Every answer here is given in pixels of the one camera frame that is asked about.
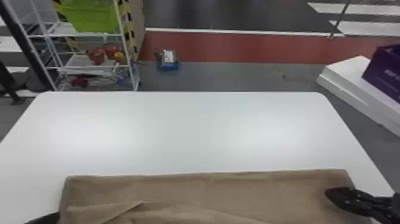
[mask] brown towel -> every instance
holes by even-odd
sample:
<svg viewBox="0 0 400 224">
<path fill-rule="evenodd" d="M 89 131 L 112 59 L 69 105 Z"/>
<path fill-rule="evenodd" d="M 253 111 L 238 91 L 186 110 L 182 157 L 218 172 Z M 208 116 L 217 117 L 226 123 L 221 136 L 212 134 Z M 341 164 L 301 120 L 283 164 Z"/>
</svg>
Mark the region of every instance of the brown towel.
<svg viewBox="0 0 400 224">
<path fill-rule="evenodd" d="M 365 224 L 324 190 L 352 186 L 344 170 L 70 176 L 59 224 Z"/>
</svg>

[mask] white box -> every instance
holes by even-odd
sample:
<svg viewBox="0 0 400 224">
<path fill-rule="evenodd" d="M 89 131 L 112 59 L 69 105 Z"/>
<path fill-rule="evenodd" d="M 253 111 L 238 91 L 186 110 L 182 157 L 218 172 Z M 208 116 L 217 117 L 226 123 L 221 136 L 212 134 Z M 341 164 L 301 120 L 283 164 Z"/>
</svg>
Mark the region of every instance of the white box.
<svg viewBox="0 0 400 224">
<path fill-rule="evenodd" d="M 400 136 L 400 104 L 362 78 L 369 62 L 358 56 L 326 66 L 317 83 Z"/>
</svg>

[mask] black pole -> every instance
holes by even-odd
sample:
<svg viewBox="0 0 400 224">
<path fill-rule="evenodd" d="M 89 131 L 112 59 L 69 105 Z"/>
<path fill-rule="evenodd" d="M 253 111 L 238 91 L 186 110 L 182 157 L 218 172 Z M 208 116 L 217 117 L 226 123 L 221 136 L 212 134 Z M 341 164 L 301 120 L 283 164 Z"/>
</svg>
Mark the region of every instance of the black pole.
<svg viewBox="0 0 400 224">
<path fill-rule="evenodd" d="M 12 97 L 14 104 L 18 104 L 19 102 L 22 101 L 13 88 L 13 84 L 15 84 L 14 78 L 8 72 L 6 66 L 1 60 L 0 60 L 0 84 L 3 86 L 6 93 L 8 93 Z"/>
<path fill-rule="evenodd" d="M 335 35 L 335 32 L 337 31 L 337 29 L 338 29 L 338 27 L 340 25 L 340 22 L 343 20 L 345 14 L 346 14 L 347 8 L 349 8 L 350 3 L 351 3 L 351 0 L 347 0 L 346 5 L 343 7 L 342 12 L 339 15 L 339 18 L 336 21 L 336 24 L 335 24 L 334 28 L 332 29 L 332 32 L 330 33 L 330 35 L 328 37 L 329 39 L 333 39 L 333 36 Z"/>
<path fill-rule="evenodd" d="M 40 66 L 39 62 L 37 61 L 36 57 L 33 55 L 31 47 L 28 44 L 28 40 L 25 38 L 24 33 L 22 32 L 20 26 L 13 20 L 10 12 L 7 10 L 6 5 L 3 1 L 7 0 L 0 0 L 0 15 L 7 25 L 8 29 L 10 30 L 11 34 L 13 35 L 15 41 L 17 41 L 18 45 L 20 46 L 21 50 L 24 52 L 26 58 L 29 61 L 32 69 L 35 71 L 36 75 L 38 76 L 40 82 L 46 88 L 52 89 L 49 83 L 49 80 L 46 77 L 45 72 L 43 71 L 42 67 Z"/>
</svg>

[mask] white table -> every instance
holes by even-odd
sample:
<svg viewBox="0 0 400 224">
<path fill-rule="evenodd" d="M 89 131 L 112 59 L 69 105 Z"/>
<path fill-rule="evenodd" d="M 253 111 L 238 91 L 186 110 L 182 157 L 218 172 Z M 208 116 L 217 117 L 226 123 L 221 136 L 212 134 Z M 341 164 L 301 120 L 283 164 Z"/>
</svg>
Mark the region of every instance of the white table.
<svg viewBox="0 0 400 224">
<path fill-rule="evenodd" d="M 56 211 L 68 175 L 325 168 L 393 193 L 318 93 L 45 93 L 0 144 L 0 223 Z"/>
</svg>

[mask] green basket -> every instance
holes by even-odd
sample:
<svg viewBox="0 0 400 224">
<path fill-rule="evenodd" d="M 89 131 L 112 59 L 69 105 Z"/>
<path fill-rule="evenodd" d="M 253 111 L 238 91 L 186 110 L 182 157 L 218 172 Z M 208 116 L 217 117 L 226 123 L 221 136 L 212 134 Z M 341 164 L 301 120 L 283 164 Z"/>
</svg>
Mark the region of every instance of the green basket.
<svg viewBox="0 0 400 224">
<path fill-rule="evenodd" d="M 56 10 L 78 32 L 114 33 L 118 26 L 114 0 L 68 0 Z"/>
</svg>

